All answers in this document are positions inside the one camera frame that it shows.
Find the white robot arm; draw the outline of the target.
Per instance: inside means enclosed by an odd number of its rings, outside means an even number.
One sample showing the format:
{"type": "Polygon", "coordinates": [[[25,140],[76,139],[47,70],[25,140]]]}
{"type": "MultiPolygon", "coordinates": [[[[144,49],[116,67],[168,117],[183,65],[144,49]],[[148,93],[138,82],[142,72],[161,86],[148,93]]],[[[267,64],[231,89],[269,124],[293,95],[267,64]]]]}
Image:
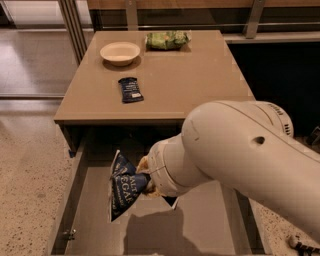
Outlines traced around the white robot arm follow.
{"type": "Polygon", "coordinates": [[[161,195],[217,180],[320,241],[319,155],[292,138],[278,106],[213,101],[192,110],[181,133],[155,143],[138,165],[161,195]]]}

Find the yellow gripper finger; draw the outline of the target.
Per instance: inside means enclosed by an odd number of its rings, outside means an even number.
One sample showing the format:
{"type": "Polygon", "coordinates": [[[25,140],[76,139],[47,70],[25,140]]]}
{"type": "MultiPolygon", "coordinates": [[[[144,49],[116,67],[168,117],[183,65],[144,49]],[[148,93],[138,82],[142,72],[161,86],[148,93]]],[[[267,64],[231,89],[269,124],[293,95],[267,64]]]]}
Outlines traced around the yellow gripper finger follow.
{"type": "Polygon", "coordinates": [[[142,191],[142,193],[145,196],[148,196],[150,198],[156,198],[162,196],[162,193],[159,191],[159,189],[152,183],[149,183],[146,188],[142,191]]]}
{"type": "Polygon", "coordinates": [[[136,173],[149,173],[149,166],[148,166],[148,157],[143,156],[139,161],[139,164],[136,168],[136,173]]]}

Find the robot base part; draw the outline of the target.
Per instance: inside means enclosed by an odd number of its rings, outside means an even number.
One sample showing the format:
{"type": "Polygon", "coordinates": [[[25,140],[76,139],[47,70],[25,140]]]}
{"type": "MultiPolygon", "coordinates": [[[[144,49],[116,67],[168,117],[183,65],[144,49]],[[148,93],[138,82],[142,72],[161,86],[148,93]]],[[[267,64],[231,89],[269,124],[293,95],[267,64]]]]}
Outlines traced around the robot base part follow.
{"type": "Polygon", "coordinates": [[[320,255],[320,248],[303,244],[298,236],[290,236],[288,244],[292,249],[298,252],[299,256],[320,255]]]}

